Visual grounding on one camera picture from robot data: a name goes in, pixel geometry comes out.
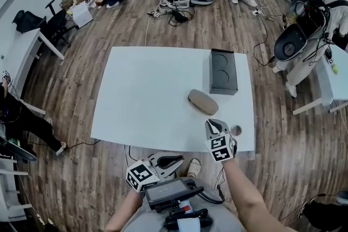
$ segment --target desk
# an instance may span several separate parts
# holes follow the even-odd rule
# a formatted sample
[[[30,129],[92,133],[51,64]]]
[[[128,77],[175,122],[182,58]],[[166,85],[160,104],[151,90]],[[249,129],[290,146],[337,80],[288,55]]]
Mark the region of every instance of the desk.
[[[247,57],[235,53],[238,92],[209,94],[210,50],[113,47],[103,74],[91,137],[125,145],[179,152],[207,152],[209,118],[238,124],[238,151],[255,150],[254,114]],[[208,116],[188,101],[191,89],[219,105]]]
[[[37,49],[33,48],[38,38],[40,38],[61,60],[64,60],[64,56],[40,32],[39,28],[23,34],[17,32],[14,43],[3,61],[3,68],[9,72],[12,79],[12,86],[9,87],[9,91],[15,98],[17,98],[17,95],[18,98],[21,97],[28,72],[36,56]],[[24,104],[36,112],[46,114],[46,112],[41,109],[27,103]]]
[[[293,111],[293,115],[307,111],[317,105],[330,105],[333,101],[348,101],[348,53],[338,46],[331,45],[334,63],[338,66],[338,74],[334,74],[331,65],[322,56],[315,65],[321,97]],[[334,112],[348,105],[339,105],[329,112]]]

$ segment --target gray shirt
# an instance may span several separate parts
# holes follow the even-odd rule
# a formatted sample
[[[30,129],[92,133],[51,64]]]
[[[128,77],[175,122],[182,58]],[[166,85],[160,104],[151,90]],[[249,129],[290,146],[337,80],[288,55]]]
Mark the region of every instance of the gray shirt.
[[[216,200],[219,200],[219,196],[216,195],[215,192],[213,192],[213,190],[207,185],[204,185],[204,193]],[[202,228],[202,232],[242,232],[245,230],[239,220],[230,211],[228,211],[223,204],[214,205],[204,201],[198,196],[193,196],[189,200],[194,211],[206,208],[208,209],[209,217],[213,219],[213,224],[210,227]],[[158,214],[155,210],[151,210],[145,197],[142,206],[127,222],[125,227],[122,229],[122,232],[167,231],[165,228],[163,228],[163,224],[168,215],[169,213],[167,211]]]

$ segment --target cable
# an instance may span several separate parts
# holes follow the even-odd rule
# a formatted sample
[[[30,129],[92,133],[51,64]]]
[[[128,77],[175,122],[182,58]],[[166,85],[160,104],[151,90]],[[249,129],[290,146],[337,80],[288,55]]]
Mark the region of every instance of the cable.
[[[218,184],[218,182],[219,182],[219,180],[220,180],[220,177],[221,177],[221,174],[222,174],[223,181],[222,181],[220,184]],[[221,168],[219,174],[218,174],[217,177],[216,177],[216,182],[215,182],[214,189],[217,190],[217,189],[218,189],[217,186],[221,186],[225,181],[226,181],[226,180],[225,180],[225,176],[224,176],[224,174],[223,174],[223,168]]]
[[[146,28],[146,33],[145,33],[145,46],[146,46],[146,41],[147,41],[148,26],[150,25],[150,19],[152,19],[152,16],[148,19],[148,22],[147,22],[147,28]]]
[[[345,129],[346,129],[346,132],[347,132],[347,134],[348,134],[347,125],[346,125],[346,124],[345,124],[345,122],[344,122],[344,119],[343,119],[343,116],[342,116],[342,111],[341,111],[340,109],[339,109],[338,111],[339,111],[339,113],[340,113],[340,116],[341,116],[341,119],[342,119],[343,125],[344,125],[344,127],[345,127]]]
[[[317,196],[323,197],[323,196],[336,196],[336,195],[327,195],[327,194],[325,194],[325,193],[320,193],[320,194],[315,195],[315,196],[313,196],[312,198],[306,200],[305,202],[308,202],[308,201],[310,201],[311,199],[313,199],[314,197],[317,197]],[[292,215],[295,211],[297,211],[300,207],[302,207],[303,204],[304,204],[305,202],[303,202],[300,206],[296,207],[295,210],[293,210],[291,213],[289,213],[288,215],[286,215],[285,217],[283,217],[281,220],[279,220],[279,222],[283,221],[284,219],[286,219],[287,217],[289,217],[290,215]]]
[[[186,22],[186,21],[191,21],[195,15],[195,8],[193,6],[191,6],[191,8],[193,9],[193,13],[191,14],[188,11],[179,11],[178,9],[172,9],[170,16],[169,16],[169,20],[168,20],[168,24],[170,26],[173,27],[177,27],[180,26],[182,23]]]
[[[127,159],[127,154],[126,154],[126,145],[123,145],[123,150],[125,150],[125,158],[126,158],[126,164],[127,164],[127,168],[128,168],[129,165],[128,165],[128,159]]]
[[[128,146],[128,155],[132,160],[137,161],[136,159],[133,159],[131,156],[131,146],[130,145]]]
[[[260,18],[261,18],[261,21],[262,21],[263,26],[264,26],[265,29],[266,29],[266,39],[265,39],[263,42],[260,42],[260,43],[256,44],[256,45],[254,46],[253,52],[254,52],[254,58],[256,59],[256,61],[258,61],[259,64],[261,64],[262,66],[267,66],[269,63],[272,63],[272,62],[274,61],[274,59],[275,59],[274,56],[273,56],[266,64],[262,64],[262,63],[256,58],[256,55],[255,55],[255,48],[256,48],[257,46],[260,46],[262,43],[266,43],[266,42],[267,42],[267,39],[268,39],[267,27],[266,27],[265,23],[263,22],[263,19],[262,19],[261,16],[260,16]]]
[[[94,142],[94,143],[80,142],[80,143],[74,144],[74,145],[72,145],[72,146],[66,147],[65,150],[67,151],[67,150],[72,149],[72,148],[74,148],[74,147],[76,147],[76,146],[78,146],[78,145],[81,145],[81,144],[86,144],[86,145],[88,145],[88,146],[93,146],[93,145],[99,143],[100,141],[101,141],[101,139],[97,140],[97,141]],[[48,146],[47,144],[36,143],[36,142],[30,142],[30,141],[27,141],[27,143],[35,144],[35,145],[44,145],[44,146]]]

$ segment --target wooden floor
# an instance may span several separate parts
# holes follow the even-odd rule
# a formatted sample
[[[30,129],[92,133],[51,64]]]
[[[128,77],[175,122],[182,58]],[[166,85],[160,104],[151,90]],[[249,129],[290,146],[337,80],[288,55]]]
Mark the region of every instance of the wooden floor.
[[[281,13],[288,0],[266,0]],[[112,46],[144,46],[149,17],[158,0],[125,0],[114,9],[94,9],[94,20],[73,34],[71,48],[61,47],[61,62],[44,51],[29,81],[24,100],[47,111],[54,119],[55,136],[68,145],[93,143],[90,138],[98,89]],[[347,110],[328,114],[319,107],[292,116],[291,111],[318,96],[311,76],[298,86],[292,99],[284,88],[284,76],[273,74],[253,57],[253,46],[266,38],[266,30],[252,8],[244,3],[215,0],[196,7],[192,21],[170,26],[167,17],[150,20],[148,46],[222,48],[248,57],[254,101],[256,152],[238,156],[240,167],[262,193],[271,213],[278,219],[295,210],[318,193],[333,194],[348,185]],[[269,13],[277,15],[269,8]],[[273,45],[281,33],[282,17],[265,21],[268,39],[257,48],[263,63],[273,55]],[[30,141],[42,142],[34,136]],[[29,199],[42,218],[51,217],[61,231],[103,231],[111,215],[128,191],[125,182],[123,146],[101,141],[80,145],[57,158],[47,146],[35,145],[37,164],[20,164],[29,171],[23,178]],[[132,156],[147,157],[151,150],[133,148]],[[221,165],[209,154],[185,153],[202,160],[201,178],[214,186]],[[322,201],[333,201],[330,197]],[[228,198],[226,204],[234,211]],[[308,222],[296,220],[297,212],[283,223],[308,231]]]

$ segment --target screen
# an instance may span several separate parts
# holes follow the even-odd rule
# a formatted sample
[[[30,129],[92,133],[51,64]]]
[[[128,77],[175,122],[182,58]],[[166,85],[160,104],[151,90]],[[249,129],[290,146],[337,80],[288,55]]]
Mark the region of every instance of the screen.
[[[181,180],[174,180],[172,183],[151,187],[146,192],[149,201],[154,202],[186,190],[187,188]]]

